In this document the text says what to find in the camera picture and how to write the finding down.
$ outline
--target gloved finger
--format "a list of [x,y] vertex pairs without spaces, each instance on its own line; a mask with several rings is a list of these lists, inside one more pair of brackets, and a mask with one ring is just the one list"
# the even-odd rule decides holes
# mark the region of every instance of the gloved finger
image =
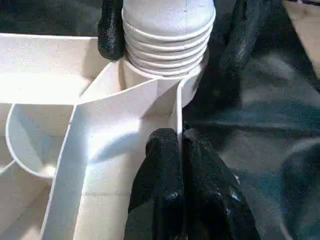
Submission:
[[122,7],[123,0],[103,0],[102,2],[102,14],[98,24],[98,50],[106,59],[118,60],[124,55]]
[[177,134],[154,131],[146,157],[133,181],[125,240],[169,240],[184,237],[184,186]]
[[183,134],[188,239],[259,240],[255,219],[236,177],[195,129]]

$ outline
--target white plastic part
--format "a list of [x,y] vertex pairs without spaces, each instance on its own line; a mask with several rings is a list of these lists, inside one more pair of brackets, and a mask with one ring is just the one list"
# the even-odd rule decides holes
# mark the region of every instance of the white plastic part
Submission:
[[74,104],[109,63],[96,37],[0,33],[0,103]]
[[126,58],[109,62],[96,44],[0,34],[1,240],[122,239],[149,134],[169,127],[181,139],[182,106],[208,55],[186,75],[163,77]]
[[[147,81],[75,107],[42,239],[123,239],[132,182],[145,158],[148,136],[158,128],[173,128],[181,138],[181,106],[192,99],[207,61],[208,56],[196,74],[171,79],[147,80],[138,70],[136,78]],[[124,59],[125,66],[136,69]]]
[[212,0],[124,0],[123,22],[153,36],[193,38],[210,24],[214,9]]
[[[122,20],[128,59],[149,74],[187,74],[202,61],[203,45],[210,39],[215,18],[211,0],[124,0]],[[168,53],[173,59],[162,57]]]

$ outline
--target plastic compartment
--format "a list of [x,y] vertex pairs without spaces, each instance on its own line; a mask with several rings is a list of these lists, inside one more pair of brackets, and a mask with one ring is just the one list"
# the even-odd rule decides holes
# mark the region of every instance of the plastic compartment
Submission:
[[108,65],[96,37],[0,33],[0,103],[75,104]]
[[21,168],[51,182],[72,110],[72,105],[12,105],[5,136]]
[[145,82],[152,75],[140,75],[124,60],[124,76],[132,71],[124,82],[131,88],[75,107],[43,239],[123,239],[132,182],[148,137],[158,128],[173,128],[181,137],[182,106],[193,98],[207,60],[187,76]]
[[0,239],[40,239],[50,188],[10,155],[5,126],[11,106],[0,103]]

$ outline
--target gloved hand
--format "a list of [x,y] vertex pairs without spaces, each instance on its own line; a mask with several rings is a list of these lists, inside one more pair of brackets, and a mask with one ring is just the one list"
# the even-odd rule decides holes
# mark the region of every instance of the gloved hand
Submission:
[[183,146],[182,160],[172,129],[150,135],[132,185],[124,239],[184,240],[187,233],[189,240],[259,240],[240,186],[211,144],[189,129]]
[[183,134],[183,174],[189,240],[259,240],[236,177],[195,129]]
[[132,185],[125,240],[182,240],[184,183],[177,134],[154,131]]
[[106,59],[118,60],[125,51],[121,17],[123,3],[123,0],[103,0],[102,2],[102,14],[98,24],[98,50]]

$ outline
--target white threaded post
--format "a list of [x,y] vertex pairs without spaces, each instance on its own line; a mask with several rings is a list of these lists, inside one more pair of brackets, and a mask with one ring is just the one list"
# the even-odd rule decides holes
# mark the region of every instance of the white threaded post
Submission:
[[124,0],[127,57],[150,74],[185,75],[204,58],[215,17],[212,0]]

